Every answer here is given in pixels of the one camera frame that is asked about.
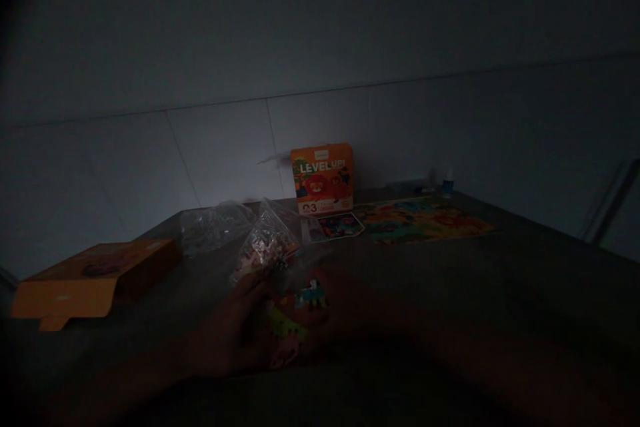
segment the gray table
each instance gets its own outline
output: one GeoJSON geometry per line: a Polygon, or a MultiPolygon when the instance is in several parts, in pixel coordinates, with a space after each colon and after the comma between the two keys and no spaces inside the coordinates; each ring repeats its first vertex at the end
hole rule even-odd
{"type": "MultiPolygon", "coordinates": [[[[356,201],[395,196],[377,189],[359,193],[356,201]]],[[[295,209],[294,199],[282,203],[295,209]]],[[[375,245],[365,232],[331,242],[327,262],[422,308],[547,338],[594,361],[640,372],[638,264],[461,193],[451,203],[499,232],[398,246],[375,245]]],[[[177,213],[141,238],[179,236],[177,213]]],[[[114,309],[105,319],[75,320],[54,334],[38,333],[36,321],[12,322],[26,379],[48,390],[192,328],[225,294],[241,242],[183,260],[136,306],[114,309]]],[[[466,425],[505,420],[482,396],[400,344],[337,346],[328,359],[306,366],[194,380],[136,415],[143,425],[265,422],[271,416],[324,423],[320,412],[356,423],[380,416],[398,423],[406,416],[466,425]]]]}

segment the cartoon illustration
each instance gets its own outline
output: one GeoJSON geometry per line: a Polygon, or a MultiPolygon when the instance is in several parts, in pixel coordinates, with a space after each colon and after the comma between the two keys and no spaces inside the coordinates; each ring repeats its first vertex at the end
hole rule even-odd
{"type": "Polygon", "coordinates": [[[339,175],[342,181],[345,184],[349,185],[349,180],[351,179],[351,176],[349,175],[349,170],[346,167],[342,167],[340,169],[339,175]]]}
{"type": "Polygon", "coordinates": [[[328,240],[353,237],[365,229],[352,213],[341,213],[336,216],[322,217],[318,219],[318,223],[320,223],[328,240]]]}
{"type": "Polygon", "coordinates": [[[329,184],[324,175],[316,173],[305,180],[307,193],[311,196],[311,201],[318,201],[324,198],[329,191],[329,184]]]}
{"type": "Polygon", "coordinates": [[[341,199],[349,197],[347,186],[342,183],[342,179],[338,175],[331,177],[331,194],[334,198],[333,203],[337,203],[341,199]]]}

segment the puzzle piece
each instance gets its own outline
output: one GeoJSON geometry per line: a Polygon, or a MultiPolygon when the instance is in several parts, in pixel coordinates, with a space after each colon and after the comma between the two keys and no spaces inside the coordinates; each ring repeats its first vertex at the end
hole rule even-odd
{"type": "Polygon", "coordinates": [[[293,359],[298,357],[300,351],[300,339],[297,334],[289,334],[284,340],[280,341],[278,350],[271,357],[269,368],[276,370],[284,367],[293,359]]]}

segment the finger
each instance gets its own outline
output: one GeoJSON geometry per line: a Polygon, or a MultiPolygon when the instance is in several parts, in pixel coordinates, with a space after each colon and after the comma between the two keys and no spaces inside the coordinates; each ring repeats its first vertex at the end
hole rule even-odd
{"type": "Polygon", "coordinates": [[[262,272],[251,272],[242,277],[235,288],[229,294],[229,299],[234,300],[246,295],[262,280],[262,272]]]}
{"type": "Polygon", "coordinates": [[[316,328],[321,324],[324,324],[329,319],[329,312],[327,310],[315,310],[300,317],[300,325],[305,328],[316,328]]]}
{"type": "Polygon", "coordinates": [[[245,318],[249,316],[251,310],[266,296],[270,294],[271,287],[267,282],[261,282],[258,284],[253,290],[251,290],[247,295],[243,296],[239,301],[242,305],[243,313],[245,314],[245,318]]]}

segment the plastic bag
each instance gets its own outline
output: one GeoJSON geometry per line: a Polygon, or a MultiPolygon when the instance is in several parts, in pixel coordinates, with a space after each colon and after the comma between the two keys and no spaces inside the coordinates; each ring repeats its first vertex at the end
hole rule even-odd
{"type": "Polygon", "coordinates": [[[276,288],[290,288],[331,251],[323,241],[326,238],[317,219],[298,215],[265,198],[258,220],[240,250],[231,282],[257,270],[268,270],[276,280],[276,288]],[[309,232],[315,232],[313,239],[309,232]]]}
{"type": "Polygon", "coordinates": [[[236,201],[221,202],[215,207],[185,210],[180,216],[182,250],[185,257],[216,250],[253,227],[255,214],[236,201]]]}

